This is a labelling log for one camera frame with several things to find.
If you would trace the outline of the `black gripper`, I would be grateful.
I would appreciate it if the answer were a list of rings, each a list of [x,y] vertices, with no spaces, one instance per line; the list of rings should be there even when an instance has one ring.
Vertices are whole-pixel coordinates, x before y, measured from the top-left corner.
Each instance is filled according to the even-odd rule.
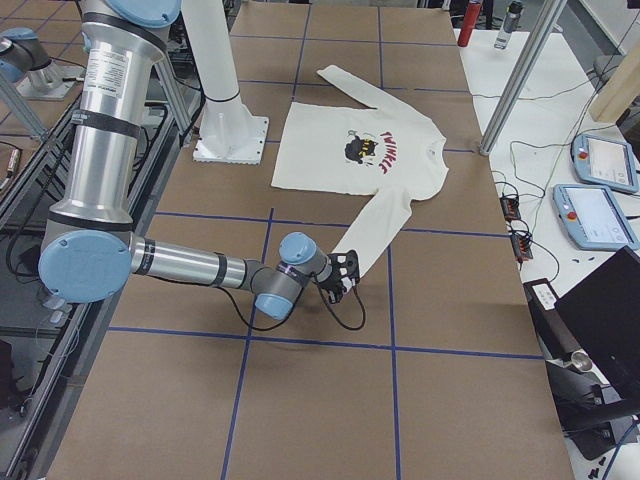
[[[322,280],[319,286],[327,292],[330,300],[341,300],[350,291],[350,278],[340,272],[332,273]]]

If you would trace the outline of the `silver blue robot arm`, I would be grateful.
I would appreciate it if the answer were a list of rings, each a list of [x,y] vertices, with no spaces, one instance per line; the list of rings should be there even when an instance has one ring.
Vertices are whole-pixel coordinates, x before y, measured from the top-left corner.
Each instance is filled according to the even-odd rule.
[[[147,86],[157,73],[181,128],[202,126],[196,159],[257,163],[268,121],[243,104],[219,1],[87,1],[89,47],[63,198],[48,214],[38,273],[54,295],[74,303],[105,299],[131,275],[252,293],[256,307],[283,321],[309,283],[326,303],[359,279],[354,252],[326,254],[302,233],[287,235],[276,267],[138,236],[126,208]],[[201,82],[203,110],[189,114],[167,58],[169,28],[185,23]]]
[[[1,33],[1,75],[24,98],[62,100],[84,79],[84,72],[82,65],[59,65],[30,28]]]

